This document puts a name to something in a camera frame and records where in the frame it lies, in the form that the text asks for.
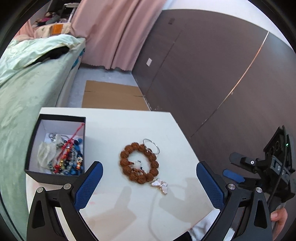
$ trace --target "brown beaded bracelet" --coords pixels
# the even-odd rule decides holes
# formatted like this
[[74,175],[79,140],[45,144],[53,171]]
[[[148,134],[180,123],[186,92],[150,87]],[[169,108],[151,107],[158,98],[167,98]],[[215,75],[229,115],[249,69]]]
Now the brown beaded bracelet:
[[[133,165],[134,163],[128,160],[128,156],[133,151],[142,152],[148,158],[151,167],[149,173],[146,173],[144,170],[131,167],[131,165]],[[146,182],[153,181],[154,177],[158,175],[157,168],[159,164],[156,161],[156,155],[152,153],[152,150],[150,148],[146,148],[144,144],[140,145],[139,143],[134,142],[130,145],[127,145],[120,153],[120,157],[120,165],[122,166],[122,171],[125,175],[129,177],[131,181],[144,184]]]

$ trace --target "table top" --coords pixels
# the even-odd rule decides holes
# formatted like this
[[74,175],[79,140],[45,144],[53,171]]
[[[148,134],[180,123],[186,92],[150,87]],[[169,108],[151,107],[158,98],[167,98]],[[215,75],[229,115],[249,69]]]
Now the table top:
[[[196,176],[199,161],[170,113],[86,108],[42,108],[40,113],[86,117],[85,168],[100,161],[104,173],[80,214],[98,240],[172,241],[214,209]],[[160,148],[158,177],[168,183],[167,195],[150,183],[129,181],[119,166],[124,147],[144,138]],[[129,160],[142,160],[149,170],[144,155],[133,152]],[[26,175],[29,210],[40,186],[61,188]],[[75,241],[60,208],[57,213],[68,240]]]

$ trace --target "mattress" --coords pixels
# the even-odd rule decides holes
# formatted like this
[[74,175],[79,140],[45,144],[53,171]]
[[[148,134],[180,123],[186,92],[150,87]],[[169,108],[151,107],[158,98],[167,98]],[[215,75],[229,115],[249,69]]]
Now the mattress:
[[18,240],[26,240],[28,208],[24,164],[42,107],[54,107],[85,39],[59,59],[28,66],[0,87],[0,214]]

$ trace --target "human hand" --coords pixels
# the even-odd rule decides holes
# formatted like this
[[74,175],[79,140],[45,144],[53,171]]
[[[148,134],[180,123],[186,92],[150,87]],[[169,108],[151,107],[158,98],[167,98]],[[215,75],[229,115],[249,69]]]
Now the human hand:
[[272,240],[275,240],[280,234],[280,232],[283,230],[283,227],[285,226],[287,218],[288,218],[288,213],[284,207],[281,209],[275,210],[270,214],[271,221],[277,222],[276,230],[272,234]]

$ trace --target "butterfly hair clip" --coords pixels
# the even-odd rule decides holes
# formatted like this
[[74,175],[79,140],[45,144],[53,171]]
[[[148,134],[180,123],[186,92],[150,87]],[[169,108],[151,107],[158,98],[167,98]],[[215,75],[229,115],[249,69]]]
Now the butterfly hair clip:
[[163,182],[160,178],[153,181],[151,185],[154,187],[159,187],[164,194],[168,193],[168,184]]

